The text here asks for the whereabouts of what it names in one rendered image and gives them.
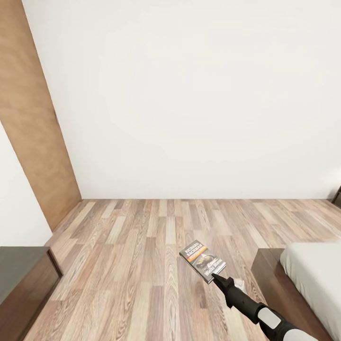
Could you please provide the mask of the hardback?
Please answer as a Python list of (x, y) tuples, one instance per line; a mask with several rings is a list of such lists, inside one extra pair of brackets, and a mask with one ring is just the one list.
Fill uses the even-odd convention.
[(198, 240), (181, 250), (179, 255), (207, 284), (214, 280), (213, 273), (219, 275), (226, 266), (226, 263), (221, 258)]

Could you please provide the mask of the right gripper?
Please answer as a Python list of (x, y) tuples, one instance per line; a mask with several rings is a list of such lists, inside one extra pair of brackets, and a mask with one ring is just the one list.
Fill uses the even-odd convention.
[(223, 291), (227, 306), (229, 308), (235, 306), (241, 313), (243, 313), (243, 304), (249, 296), (235, 286), (233, 278), (229, 277), (226, 279), (215, 273), (213, 273), (212, 276), (214, 277), (214, 283)]

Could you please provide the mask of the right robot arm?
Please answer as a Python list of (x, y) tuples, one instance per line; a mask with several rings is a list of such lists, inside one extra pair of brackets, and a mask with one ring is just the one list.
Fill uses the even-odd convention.
[(260, 324), (269, 341), (318, 341), (306, 332), (286, 320), (277, 310), (262, 302), (255, 302), (246, 295), (245, 283), (242, 280), (228, 279), (215, 273), (214, 283), (223, 291), (229, 308), (235, 306), (254, 324)]

